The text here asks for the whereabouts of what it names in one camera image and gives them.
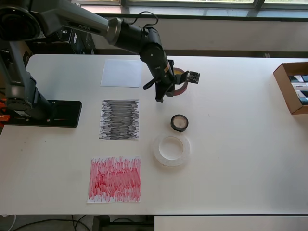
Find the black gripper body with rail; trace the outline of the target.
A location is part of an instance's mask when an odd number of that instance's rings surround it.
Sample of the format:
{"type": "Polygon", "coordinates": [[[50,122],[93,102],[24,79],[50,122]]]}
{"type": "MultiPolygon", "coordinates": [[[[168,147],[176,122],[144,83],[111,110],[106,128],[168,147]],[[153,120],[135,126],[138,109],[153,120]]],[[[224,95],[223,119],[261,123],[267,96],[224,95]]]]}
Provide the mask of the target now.
{"type": "Polygon", "coordinates": [[[173,71],[174,60],[168,60],[166,67],[158,66],[155,70],[155,89],[161,90],[162,88],[168,87],[175,81],[175,74],[173,71]]]}

